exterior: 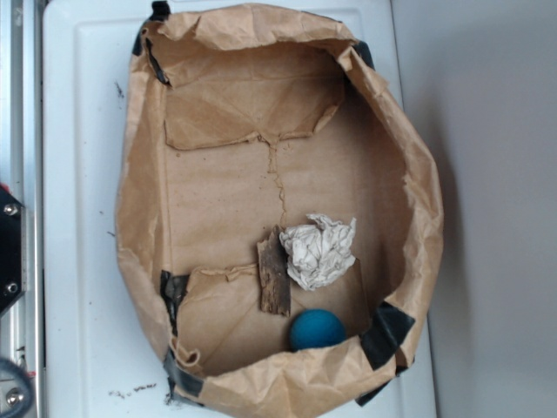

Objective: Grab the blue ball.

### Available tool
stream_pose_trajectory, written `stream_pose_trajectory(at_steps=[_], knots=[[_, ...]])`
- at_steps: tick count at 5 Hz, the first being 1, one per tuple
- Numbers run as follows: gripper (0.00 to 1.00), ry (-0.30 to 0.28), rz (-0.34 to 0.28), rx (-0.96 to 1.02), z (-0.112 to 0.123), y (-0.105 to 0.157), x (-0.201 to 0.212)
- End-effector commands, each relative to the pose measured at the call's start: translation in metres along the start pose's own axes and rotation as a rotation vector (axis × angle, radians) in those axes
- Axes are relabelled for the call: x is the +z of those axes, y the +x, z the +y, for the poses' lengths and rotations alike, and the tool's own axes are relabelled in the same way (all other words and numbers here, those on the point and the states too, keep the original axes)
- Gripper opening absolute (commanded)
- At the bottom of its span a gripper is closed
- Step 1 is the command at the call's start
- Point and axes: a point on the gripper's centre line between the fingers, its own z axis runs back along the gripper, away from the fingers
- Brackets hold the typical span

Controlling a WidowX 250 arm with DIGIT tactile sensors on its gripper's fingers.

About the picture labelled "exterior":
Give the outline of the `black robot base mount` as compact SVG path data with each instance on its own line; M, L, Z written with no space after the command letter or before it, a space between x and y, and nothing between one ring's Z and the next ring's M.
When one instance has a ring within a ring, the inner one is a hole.
M1 184L1 316L4 316L26 290L24 278L25 207Z

